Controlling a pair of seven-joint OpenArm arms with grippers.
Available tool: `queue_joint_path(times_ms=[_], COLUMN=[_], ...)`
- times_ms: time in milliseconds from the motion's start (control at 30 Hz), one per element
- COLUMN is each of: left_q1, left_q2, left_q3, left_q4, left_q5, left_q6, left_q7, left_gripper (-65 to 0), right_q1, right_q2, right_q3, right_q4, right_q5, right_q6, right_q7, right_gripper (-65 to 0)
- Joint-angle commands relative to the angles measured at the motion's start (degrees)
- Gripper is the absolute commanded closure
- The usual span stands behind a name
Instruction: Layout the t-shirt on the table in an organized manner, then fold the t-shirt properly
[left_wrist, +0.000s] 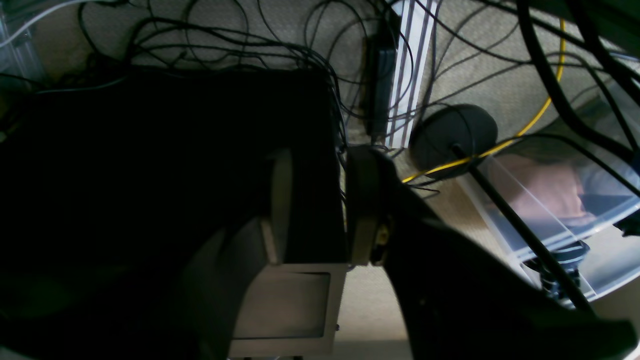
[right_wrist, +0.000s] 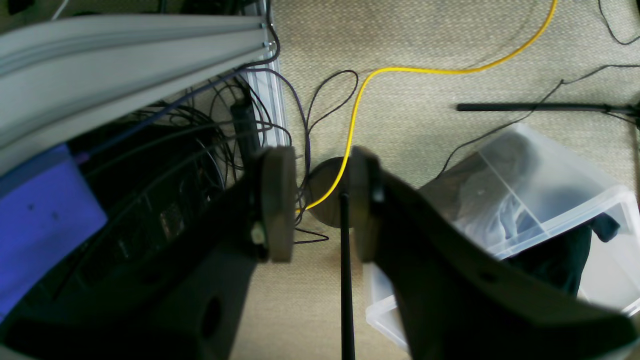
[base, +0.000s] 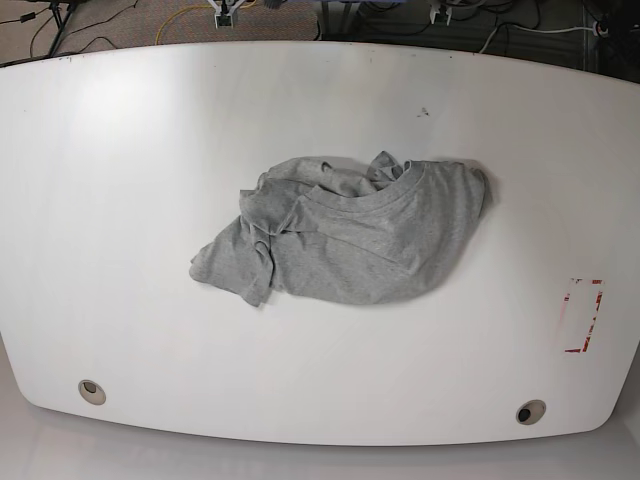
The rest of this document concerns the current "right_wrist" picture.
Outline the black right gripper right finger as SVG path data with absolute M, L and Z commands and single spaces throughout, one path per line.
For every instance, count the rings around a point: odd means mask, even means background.
M 362 146 L 349 158 L 358 257 L 393 287 L 414 360 L 601 360 L 639 344 L 623 314 L 494 260 Z

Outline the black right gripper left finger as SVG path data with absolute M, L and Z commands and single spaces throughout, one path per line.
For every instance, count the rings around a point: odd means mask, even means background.
M 176 239 L 100 284 L 16 309 L 3 346 L 41 360 L 226 360 L 259 262 L 293 253 L 295 151 L 264 150 Z

